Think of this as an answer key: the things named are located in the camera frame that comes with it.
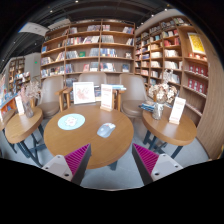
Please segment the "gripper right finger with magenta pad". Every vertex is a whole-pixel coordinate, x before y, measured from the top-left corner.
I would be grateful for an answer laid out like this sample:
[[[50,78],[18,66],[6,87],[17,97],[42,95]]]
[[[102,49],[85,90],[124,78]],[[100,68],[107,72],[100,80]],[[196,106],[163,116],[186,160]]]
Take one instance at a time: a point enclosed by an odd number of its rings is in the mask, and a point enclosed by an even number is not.
[[[135,143],[132,144],[132,154],[145,185],[182,169],[169,155],[158,155]]]

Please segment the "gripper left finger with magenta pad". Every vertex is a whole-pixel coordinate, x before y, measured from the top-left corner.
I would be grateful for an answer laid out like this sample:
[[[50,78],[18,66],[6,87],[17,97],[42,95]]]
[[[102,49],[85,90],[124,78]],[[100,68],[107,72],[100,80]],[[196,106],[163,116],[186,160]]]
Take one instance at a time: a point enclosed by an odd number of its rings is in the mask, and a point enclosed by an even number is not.
[[[66,156],[56,155],[42,169],[76,185],[80,185],[90,157],[91,145],[87,144]]]

